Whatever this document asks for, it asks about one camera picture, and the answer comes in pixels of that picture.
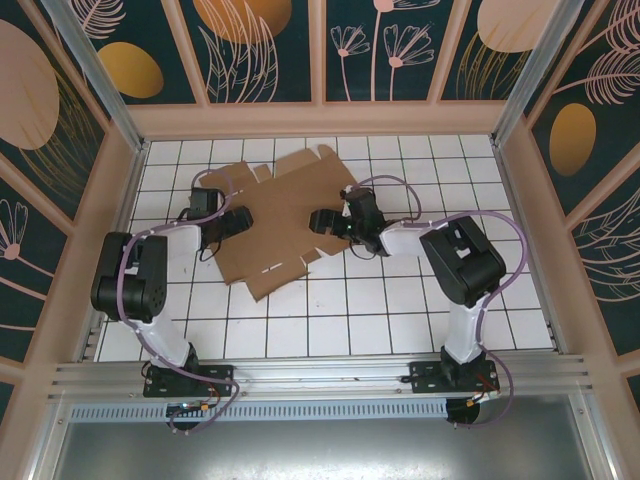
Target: vented metal strip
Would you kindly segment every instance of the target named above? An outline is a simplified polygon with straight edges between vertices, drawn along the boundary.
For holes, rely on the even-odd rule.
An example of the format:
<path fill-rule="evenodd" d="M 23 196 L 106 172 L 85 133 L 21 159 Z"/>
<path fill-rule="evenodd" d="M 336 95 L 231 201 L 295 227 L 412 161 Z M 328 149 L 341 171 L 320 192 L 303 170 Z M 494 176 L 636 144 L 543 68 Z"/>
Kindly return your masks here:
<path fill-rule="evenodd" d="M 71 423 L 166 422 L 169 404 L 75 405 Z M 377 418 L 446 418 L 445 399 L 240 402 L 229 407 L 219 421 L 363 420 Z M 198 422 L 215 409 L 190 412 L 176 421 Z"/>

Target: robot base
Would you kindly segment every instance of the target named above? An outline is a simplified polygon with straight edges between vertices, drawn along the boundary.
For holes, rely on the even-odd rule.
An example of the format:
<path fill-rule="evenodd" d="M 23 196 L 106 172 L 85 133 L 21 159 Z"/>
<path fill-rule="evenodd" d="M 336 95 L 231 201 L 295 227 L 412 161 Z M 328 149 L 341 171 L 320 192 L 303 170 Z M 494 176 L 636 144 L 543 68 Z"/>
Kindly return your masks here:
<path fill-rule="evenodd" d="M 452 372 L 451 365 L 443 360 L 433 362 L 412 362 L 409 364 L 410 375 L 402 377 L 402 383 L 410 383 L 413 393 L 470 393 L 487 389 L 486 381 L 491 389 L 499 390 L 500 382 L 496 373 L 496 365 L 486 360 L 484 355 Z"/>

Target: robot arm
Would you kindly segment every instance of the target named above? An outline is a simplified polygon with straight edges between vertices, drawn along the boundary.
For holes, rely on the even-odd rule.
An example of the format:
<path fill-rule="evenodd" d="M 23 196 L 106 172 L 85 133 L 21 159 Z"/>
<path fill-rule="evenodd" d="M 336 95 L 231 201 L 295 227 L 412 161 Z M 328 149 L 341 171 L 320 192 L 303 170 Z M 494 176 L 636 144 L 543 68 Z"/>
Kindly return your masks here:
<path fill-rule="evenodd" d="M 476 338 L 482 303 L 506 274 L 504 260 L 471 217 L 438 228 L 387 221 L 366 187 L 342 192 L 342 212 L 318 210 L 309 227 L 364 245 L 376 255 L 426 256 L 450 300 L 449 334 L 441 352 L 443 370 L 455 386 L 463 370 L 484 360 Z"/>

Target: white grid floor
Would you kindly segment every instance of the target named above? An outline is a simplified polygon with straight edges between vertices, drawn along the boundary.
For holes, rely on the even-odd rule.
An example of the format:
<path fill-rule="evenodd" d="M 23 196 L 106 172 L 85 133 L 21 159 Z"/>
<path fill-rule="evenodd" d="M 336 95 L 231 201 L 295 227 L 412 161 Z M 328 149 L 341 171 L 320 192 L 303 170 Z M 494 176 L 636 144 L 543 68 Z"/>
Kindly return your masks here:
<path fill-rule="evenodd" d="M 356 180 L 405 178 L 420 196 L 423 219 L 478 208 L 511 216 L 484 135 L 176 141 L 151 145 L 131 231 L 175 218 L 188 206 L 191 179 L 207 167 L 243 159 L 273 168 L 274 159 L 319 144 L 337 150 Z M 388 218 L 415 209 L 401 185 L 380 183 L 375 192 Z M 483 218 L 481 226 L 513 272 L 520 258 L 515 233 L 493 218 Z M 168 276 L 167 308 L 201 359 L 434 352 L 447 332 L 449 302 L 426 259 L 365 261 L 347 250 L 312 263 L 306 277 L 257 303 L 244 283 L 226 286 L 213 259 L 185 256 Z M 531 274 L 490 305 L 484 338 L 495 350 L 553 348 Z M 146 358 L 125 327 L 104 325 L 98 361 Z"/>

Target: brown cardboard sheet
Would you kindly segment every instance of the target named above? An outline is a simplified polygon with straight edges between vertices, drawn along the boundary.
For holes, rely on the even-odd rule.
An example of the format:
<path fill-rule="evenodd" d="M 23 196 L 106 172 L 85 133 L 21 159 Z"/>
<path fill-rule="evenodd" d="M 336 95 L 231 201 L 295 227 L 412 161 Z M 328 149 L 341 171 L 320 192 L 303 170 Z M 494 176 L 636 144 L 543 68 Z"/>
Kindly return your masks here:
<path fill-rule="evenodd" d="M 348 247 L 344 240 L 309 230 L 311 213 L 341 210 L 340 190 L 356 182 L 331 148 L 321 145 L 318 150 L 320 157 L 307 149 L 276 160 L 275 176 L 267 165 L 253 172 L 245 162 L 222 168 L 233 181 L 230 208 L 246 206 L 254 223 L 226 239 L 215 259 L 225 283 L 246 282 L 256 301 L 304 276 L 307 265 L 320 258 L 317 250 L 335 255 Z M 219 174 L 200 183 L 229 194 Z"/>

